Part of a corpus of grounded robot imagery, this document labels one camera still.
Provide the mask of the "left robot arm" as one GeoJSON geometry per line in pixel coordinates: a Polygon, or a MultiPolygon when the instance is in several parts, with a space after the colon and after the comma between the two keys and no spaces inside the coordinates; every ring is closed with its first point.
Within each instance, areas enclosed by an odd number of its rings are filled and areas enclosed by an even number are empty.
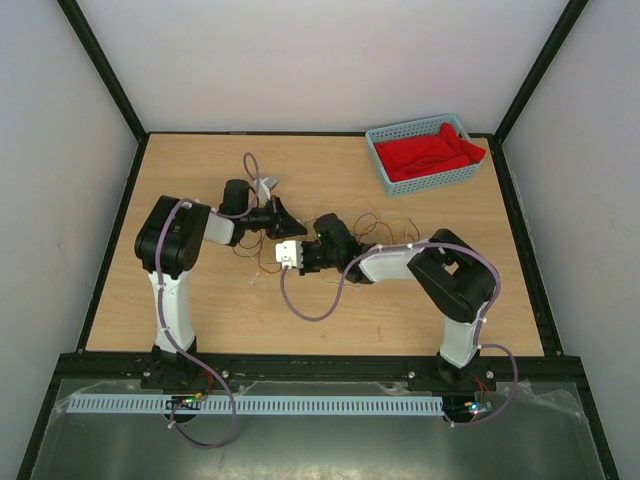
{"type": "Polygon", "coordinates": [[[246,231],[261,231],[272,240],[307,233],[271,194],[276,179],[252,186],[246,180],[226,182],[217,209],[162,195],[145,220],[134,244],[154,289],[157,333],[152,348],[165,363],[164,375],[177,387],[194,384],[200,364],[185,353],[196,352],[196,335],[189,310],[189,273],[205,241],[233,247],[246,231]]]}

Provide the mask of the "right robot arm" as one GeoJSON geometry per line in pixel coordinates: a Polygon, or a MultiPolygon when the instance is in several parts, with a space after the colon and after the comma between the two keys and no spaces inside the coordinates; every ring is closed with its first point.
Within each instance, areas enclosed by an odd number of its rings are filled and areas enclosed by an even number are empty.
{"type": "Polygon", "coordinates": [[[292,258],[281,258],[283,267],[301,275],[335,269],[341,274],[339,289],[345,282],[415,280],[444,315],[439,381],[458,389],[471,379],[471,361],[481,350],[482,325],[501,291],[499,273],[489,261],[448,229],[416,243],[366,244],[331,213],[315,221],[314,231],[315,240],[290,243],[292,258]]]}

